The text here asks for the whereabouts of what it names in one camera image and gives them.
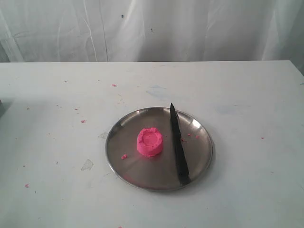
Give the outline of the pink dough lump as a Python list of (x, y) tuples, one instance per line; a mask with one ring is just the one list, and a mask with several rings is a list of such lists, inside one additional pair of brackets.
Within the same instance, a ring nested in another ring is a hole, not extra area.
[(142, 129), (137, 136), (136, 149), (146, 157), (153, 157), (161, 153), (163, 135), (154, 127)]

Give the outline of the round steel plate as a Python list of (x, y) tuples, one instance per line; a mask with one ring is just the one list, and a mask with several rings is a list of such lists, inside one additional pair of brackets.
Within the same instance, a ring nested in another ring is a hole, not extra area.
[[(202, 177), (212, 161), (212, 138), (195, 118), (181, 111), (176, 113), (188, 176), (178, 174), (169, 108), (149, 107), (127, 114), (108, 133), (106, 157), (119, 178), (145, 190), (172, 191)], [(137, 151), (136, 141), (140, 130), (151, 127), (162, 134), (163, 150), (147, 157)]]

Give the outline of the black knife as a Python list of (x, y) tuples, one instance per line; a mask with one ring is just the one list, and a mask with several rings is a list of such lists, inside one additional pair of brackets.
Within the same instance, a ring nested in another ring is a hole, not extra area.
[(185, 186), (190, 183), (189, 169), (181, 142), (181, 132), (178, 123), (178, 115), (176, 113), (173, 103), (171, 103), (170, 105), (170, 120), (177, 175), (181, 186)]

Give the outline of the white backdrop curtain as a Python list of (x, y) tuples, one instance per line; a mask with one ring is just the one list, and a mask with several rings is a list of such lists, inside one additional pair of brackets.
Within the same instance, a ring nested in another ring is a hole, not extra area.
[(301, 0), (3, 0), (10, 62), (304, 58)]

